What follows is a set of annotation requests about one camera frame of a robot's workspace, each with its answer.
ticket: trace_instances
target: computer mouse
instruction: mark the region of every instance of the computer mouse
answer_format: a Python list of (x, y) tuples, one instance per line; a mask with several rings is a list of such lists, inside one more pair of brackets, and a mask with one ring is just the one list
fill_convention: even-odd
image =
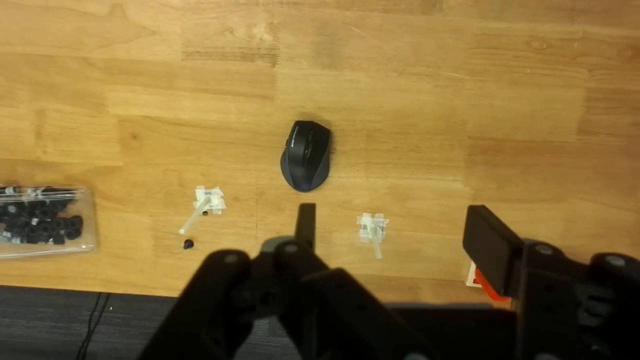
[(288, 133), (279, 167), (286, 182), (298, 191), (324, 184), (330, 172), (331, 131), (312, 119), (296, 119)]

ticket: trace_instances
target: wooden table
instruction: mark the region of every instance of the wooden table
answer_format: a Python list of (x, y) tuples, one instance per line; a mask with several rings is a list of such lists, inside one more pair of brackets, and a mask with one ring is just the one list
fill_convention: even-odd
[[(640, 2), (1, 2), (0, 178), (89, 185), (99, 247), (0, 282), (175, 295), (208, 252), (292, 234), (300, 202), (384, 300), (482, 300), (469, 202), (580, 260), (640, 255), (638, 103)], [(333, 129), (312, 193), (277, 167), (296, 118)], [(228, 209), (181, 250), (197, 184)], [(389, 217), (384, 260), (362, 211)]]

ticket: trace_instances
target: wooden surface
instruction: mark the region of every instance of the wooden surface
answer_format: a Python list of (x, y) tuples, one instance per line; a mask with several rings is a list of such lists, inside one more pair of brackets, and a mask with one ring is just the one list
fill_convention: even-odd
[[(296, 193), (296, 118), (333, 129)], [(384, 300), (461, 287), (463, 211), (580, 260), (640, 255), (638, 0), (0, 2), (0, 179), (95, 191), (99, 250), (0, 261), (0, 282), (168, 293), (216, 247), (252, 254), (317, 202), (317, 252)], [(193, 185), (224, 215), (175, 228)], [(360, 211), (389, 217), (384, 260)]]

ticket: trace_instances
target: black plastic part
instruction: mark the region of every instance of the black plastic part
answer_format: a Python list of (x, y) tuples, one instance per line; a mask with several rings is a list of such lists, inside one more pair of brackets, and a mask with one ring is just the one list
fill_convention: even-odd
[[(551, 252), (537, 252), (536, 245), (548, 245)], [(575, 303), (580, 298), (573, 279), (583, 267), (571, 267), (571, 261), (550, 247), (550, 244), (529, 241), (523, 245), (523, 258), (518, 277), (518, 344), (520, 357), (536, 353), (554, 353), (558, 357), (583, 357), (580, 353), (580, 328)]]
[(65, 224), (64, 224), (65, 239), (76, 239), (76, 238), (79, 238), (79, 235), (82, 235), (82, 228), (83, 228), (82, 215), (65, 217)]
[(259, 252), (243, 283), (232, 291), (234, 312), (243, 321), (276, 316), (284, 307), (286, 289), (273, 271), (273, 254)]
[(57, 244), (57, 245), (64, 245), (64, 244), (65, 244), (65, 239), (64, 239), (62, 234), (54, 234), (54, 235), (51, 235), (51, 241)]
[(467, 205), (461, 245), (497, 293), (514, 295), (521, 260), (521, 239), (514, 229), (485, 205)]
[(592, 258), (589, 274), (613, 289), (612, 313), (598, 335), (609, 344), (616, 357), (640, 357), (638, 332), (626, 330), (628, 324), (640, 324), (640, 261), (626, 254), (604, 252)]
[(184, 241), (181, 241), (181, 247), (184, 250), (189, 250), (189, 247), (193, 247), (195, 244), (193, 244), (193, 239), (189, 239), (189, 238), (185, 238)]
[(32, 241), (48, 241), (50, 234), (44, 228), (34, 228), (34, 229), (30, 229), (27, 238)]
[(300, 204), (296, 220), (296, 239), (315, 250), (315, 204)]
[(8, 217), (8, 204), (0, 204), (0, 222)]
[(6, 204), (6, 213), (8, 215), (18, 215), (26, 211), (26, 204), (24, 202), (9, 202)]
[(64, 211), (70, 204), (72, 204), (72, 197), (51, 197), (51, 199), (48, 199), (48, 205), (50, 205), (56, 213)]
[(24, 224), (6, 224), (3, 231), (9, 231), (13, 238), (26, 238), (26, 234), (30, 231), (27, 225)]
[(50, 209), (50, 205), (44, 199), (32, 199), (24, 204), (24, 211), (32, 217), (51, 217), (56, 211)]
[(22, 229), (26, 229), (27, 225), (30, 225), (30, 217), (27, 215), (11, 215), (11, 217), (8, 217), (3, 224), (3, 228), (8, 229), (8, 231), (22, 231)]
[(139, 353), (139, 360), (232, 357), (249, 333), (252, 324), (239, 321), (229, 312), (228, 293), (247, 275), (247, 270), (249, 258), (243, 252), (220, 250), (210, 254)]
[(24, 244), (37, 244), (37, 235), (34, 235), (32, 229), (24, 229), (20, 234), (13, 234), (15, 238), (20, 238)]
[[(362, 283), (343, 270), (328, 270), (328, 266), (296, 239), (284, 241), (276, 250), (277, 274), (288, 275), (296, 293), (305, 300), (298, 303), (305, 312), (289, 312), (279, 316), (282, 325), (296, 342), (298, 349), (315, 348), (315, 357), (331, 352), (343, 357), (404, 357), (406, 353), (421, 353), (437, 357), (434, 349), (419, 338), (401, 318), (387, 312)], [(305, 321), (317, 309), (317, 328), (324, 338), (310, 339)]]

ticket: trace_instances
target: small white bracket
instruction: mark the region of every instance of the small white bracket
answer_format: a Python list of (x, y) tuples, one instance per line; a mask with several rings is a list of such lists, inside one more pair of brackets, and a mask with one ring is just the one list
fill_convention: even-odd
[(224, 191), (220, 188), (195, 188), (195, 202), (193, 202), (193, 211), (188, 215), (181, 228), (178, 228), (178, 234), (185, 234), (195, 220), (203, 213), (221, 213), (225, 208), (224, 204)]
[(466, 283), (467, 287), (482, 287), (480, 282), (476, 279), (476, 261), (469, 261), (469, 264), (467, 264), (463, 283)]
[(363, 211), (357, 217), (357, 234), (360, 234), (360, 241), (371, 244), (376, 258), (381, 258), (381, 239), (385, 235), (385, 225), (387, 225), (387, 217), (384, 217), (384, 213), (368, 213)]

